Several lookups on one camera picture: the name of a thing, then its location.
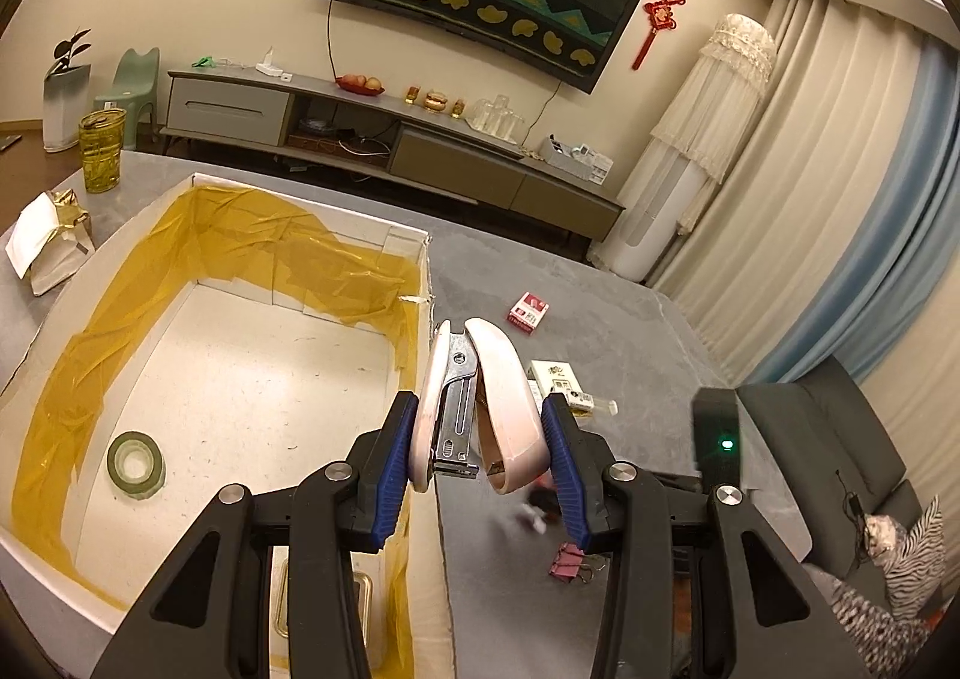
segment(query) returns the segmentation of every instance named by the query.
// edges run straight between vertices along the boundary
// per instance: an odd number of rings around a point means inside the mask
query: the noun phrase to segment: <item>small red box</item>
[[[526,292],[523,297],[517,300],[517,303],[512,307],[510,313],[507,314],[507,321],[510,321],[510,324],[513,326],[517,326],[527,334],[530,334],[546,315],[549,307],[550,306],[539,297],[535,297],[531,295],[530,292]]]

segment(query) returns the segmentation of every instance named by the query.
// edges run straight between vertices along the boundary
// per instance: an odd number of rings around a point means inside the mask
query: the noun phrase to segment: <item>sofa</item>
[[[856,493],[867,514],[893,516],[907,529],[923,510],[904,478],[904,460],[856,382],[829,357],[794,383],[736,391],[810,530],[813,548],[806,560],[889,608],[882,572],[857,550],[848,492]]]

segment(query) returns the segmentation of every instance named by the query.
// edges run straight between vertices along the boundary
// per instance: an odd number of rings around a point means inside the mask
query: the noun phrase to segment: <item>tall plant pot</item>
[[[80,142],[80,119],[88,113],[90,65],[48,74],[43,81],[43,149],[48,153]]]

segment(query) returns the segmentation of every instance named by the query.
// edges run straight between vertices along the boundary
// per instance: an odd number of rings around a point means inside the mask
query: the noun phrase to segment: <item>green tape roll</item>
[[[125,432],[107,449],[107,474],[124,495],[143,500],[163,486],[166,469],[154,439],[142,432]]]

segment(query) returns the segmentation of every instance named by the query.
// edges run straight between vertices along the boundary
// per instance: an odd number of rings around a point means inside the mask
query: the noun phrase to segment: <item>green plastic chair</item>
[[[136,124],[145,108],[150,108],[150,131],[157,133],[157,78],[160,76],[160,48],[140,55],[132,47],[123,54],[113,76],[113,85],[105,94],[94,97],[96,108],[122,107],[127,111],[124,124],[124,150],[136,150]]]

